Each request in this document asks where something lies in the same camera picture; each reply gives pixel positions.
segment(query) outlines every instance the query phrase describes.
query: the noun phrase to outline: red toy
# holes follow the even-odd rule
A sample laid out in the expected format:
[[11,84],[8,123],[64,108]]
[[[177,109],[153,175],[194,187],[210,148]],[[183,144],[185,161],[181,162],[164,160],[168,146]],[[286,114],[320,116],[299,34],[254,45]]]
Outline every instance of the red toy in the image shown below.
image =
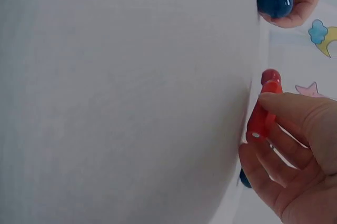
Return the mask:
[[[265,70],[261,78],[261,93],[282,93],[281,75],[277,70]],[[246,138],[250,141],[263,142],[270,132],[270,126],[274,123],[276,116],[268,113],[256,102],[252,115],[247,124]]]

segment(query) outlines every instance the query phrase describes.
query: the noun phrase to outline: gray background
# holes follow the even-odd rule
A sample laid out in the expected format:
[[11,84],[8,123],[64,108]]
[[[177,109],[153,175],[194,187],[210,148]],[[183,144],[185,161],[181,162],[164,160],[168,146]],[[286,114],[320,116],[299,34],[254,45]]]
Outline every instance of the gray background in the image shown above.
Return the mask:
[[208,223],[255,0],[0,0],[0,223]]

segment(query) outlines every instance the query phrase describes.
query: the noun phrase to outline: pink star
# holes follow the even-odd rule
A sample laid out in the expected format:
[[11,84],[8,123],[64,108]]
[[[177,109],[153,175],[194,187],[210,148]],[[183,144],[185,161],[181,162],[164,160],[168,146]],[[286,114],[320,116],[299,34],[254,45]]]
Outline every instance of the pink star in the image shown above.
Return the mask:
[[312,83],[309,87],[295,86],[296,90],[305,96],[315,97],[315,98],[325,98],[326,96],[320,94],[317,89],[317,83]]

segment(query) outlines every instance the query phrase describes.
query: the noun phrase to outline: blue bead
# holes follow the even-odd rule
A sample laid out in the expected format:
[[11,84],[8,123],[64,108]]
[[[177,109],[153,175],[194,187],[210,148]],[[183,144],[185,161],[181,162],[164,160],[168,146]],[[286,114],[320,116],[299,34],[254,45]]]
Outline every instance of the blue bead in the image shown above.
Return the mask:
[[287,16],[291,12],[293,4],[294,0],[257,0],[258,10],[272,18]]
[[252,188],[251,184],[249,183],[246,174],[243,172],[243,169],[241,169],[240,171],[240,180],[242,182],[242,184],[248,188]]

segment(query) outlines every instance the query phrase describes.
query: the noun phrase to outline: yellow moon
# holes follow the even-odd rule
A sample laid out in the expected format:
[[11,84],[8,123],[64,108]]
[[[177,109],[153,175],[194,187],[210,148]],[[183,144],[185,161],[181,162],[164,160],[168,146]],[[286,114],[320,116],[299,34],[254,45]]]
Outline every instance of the yellow moon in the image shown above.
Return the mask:
[[316,46],[325,56],[331,57],[328,50],[328,45],[332,41],[337,41],[337,27],[329,27],[328,33],[325,36],[325,40],[321,44],[316,44]]

